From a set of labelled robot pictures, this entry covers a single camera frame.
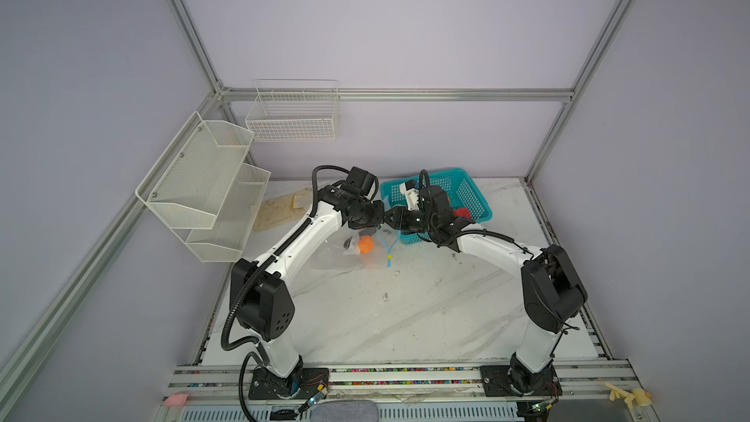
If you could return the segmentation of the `clear zip top bag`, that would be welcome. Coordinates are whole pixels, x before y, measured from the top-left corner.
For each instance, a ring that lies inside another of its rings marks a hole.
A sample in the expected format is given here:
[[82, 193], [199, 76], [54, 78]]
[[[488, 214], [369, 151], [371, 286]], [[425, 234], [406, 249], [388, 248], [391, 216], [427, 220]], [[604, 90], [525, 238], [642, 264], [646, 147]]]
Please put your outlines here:
[[[371, 236], [374, 240], [374, 247], [368, 254], [360, 254], [357, 248], [361, 236]], [[314, 270], [327, 272], [390, 268], [399, 240], [400, 234], [389, 227], [365, 230], [344, 227], [322, 242], [308, 265]]]

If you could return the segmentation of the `orange toy tangerine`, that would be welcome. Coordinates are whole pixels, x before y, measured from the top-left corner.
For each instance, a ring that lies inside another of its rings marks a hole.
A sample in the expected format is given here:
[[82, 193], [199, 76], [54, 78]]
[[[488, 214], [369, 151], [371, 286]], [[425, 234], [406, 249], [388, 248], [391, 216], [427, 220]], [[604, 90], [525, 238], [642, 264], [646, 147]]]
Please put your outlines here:
[[374, 247], [374, 240], [371, 236], [361, 236], [357, 241], [357, 248], [360, 254], [368, 254]]

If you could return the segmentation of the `teal plastic basket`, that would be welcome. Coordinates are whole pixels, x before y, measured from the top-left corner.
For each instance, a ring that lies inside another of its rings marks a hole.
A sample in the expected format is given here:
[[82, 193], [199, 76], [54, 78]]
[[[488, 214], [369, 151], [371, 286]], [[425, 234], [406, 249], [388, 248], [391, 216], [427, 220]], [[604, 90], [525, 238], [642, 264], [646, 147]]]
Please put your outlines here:
[[[422, 171], [420, 174], [412, 177], [384, 183], [380, 191], [382, 201], [385, 205], [385, 212], [396, 206], [406, 206], [406, 201], [400, 194], [398, 186], [407, 180], [416, 181], [420, 188], [431, 185], [443, 188], [448, 195], [450, 205], [454, 209], [465, 207], [471, 212], [472, 219], [476, 222], [476, 225], [469, 228], [479, 229], [482, 222], [486, 222], [492, 217], [489, 204], [474, 180], [465, 170], [458, 168], [438, 172]], [[406, 244], [418, 241], [429, 242], [427, 238], [418, 236], [418, 234], [414, 234], [413, 232], [400, 233], [402, 234], [402, 242]]]

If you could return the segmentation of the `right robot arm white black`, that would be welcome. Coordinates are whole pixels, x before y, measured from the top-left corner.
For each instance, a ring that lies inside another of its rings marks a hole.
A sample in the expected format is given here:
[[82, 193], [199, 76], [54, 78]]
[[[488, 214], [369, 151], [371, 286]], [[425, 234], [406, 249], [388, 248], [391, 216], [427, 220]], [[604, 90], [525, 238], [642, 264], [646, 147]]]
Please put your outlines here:
[[563, 335], [571, 328], [568, 320], [588, 298], [566, 250], [557, 245], [527, 246], [507, 234], [486, 230], [473, 219], [457, 215], [447, 193], [425, 180], [401, 184], [400, 193], [406, 204], [385, 213], [389, 227], [480, 258], [520, 282], [529, 324], [511, 357], [506, 387], [520, 396], [538, 391], [552, 372]]

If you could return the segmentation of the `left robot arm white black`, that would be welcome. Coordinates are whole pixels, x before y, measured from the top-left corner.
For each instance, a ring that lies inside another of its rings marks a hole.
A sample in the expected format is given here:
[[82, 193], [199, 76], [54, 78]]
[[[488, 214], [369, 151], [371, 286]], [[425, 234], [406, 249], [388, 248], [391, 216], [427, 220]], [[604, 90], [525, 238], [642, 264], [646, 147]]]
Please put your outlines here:
[[296, 378], [301, 356], [285, 335], [295, 314], [289, 285], [334, 232], [383, 223], [384, 204], [375, 198], [378, 188], [377, 177], [358, 167], [322, 165], [312, 170], [312, 206], [302, 220], [267, 252], [232, 266], [229, 313], [220, 337], [224, 351], [252, 344], [269, 373]]

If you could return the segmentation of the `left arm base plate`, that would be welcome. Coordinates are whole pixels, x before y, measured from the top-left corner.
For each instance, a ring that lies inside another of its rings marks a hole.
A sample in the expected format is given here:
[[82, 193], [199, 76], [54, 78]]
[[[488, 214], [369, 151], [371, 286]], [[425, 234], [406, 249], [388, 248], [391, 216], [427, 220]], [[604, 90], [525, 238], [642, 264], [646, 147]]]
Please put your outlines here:
[[246, 396], [250, 401], [308, 400], [318, 394], [319, 386], [327, 387], [328, 368], [305, 367], [281, 378], [265, 368], [254, 370], [247, 385]]

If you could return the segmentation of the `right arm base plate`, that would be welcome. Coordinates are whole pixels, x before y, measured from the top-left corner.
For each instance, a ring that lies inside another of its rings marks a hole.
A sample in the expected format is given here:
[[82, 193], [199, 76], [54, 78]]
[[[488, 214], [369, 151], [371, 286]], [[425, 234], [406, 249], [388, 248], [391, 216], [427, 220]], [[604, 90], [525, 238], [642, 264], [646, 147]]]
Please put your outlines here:
[[531, 373], [523, 365], [484, 365], [480, 382], [487, 397], [559, 397], [562, 387], [549, 363], [539, 373]]

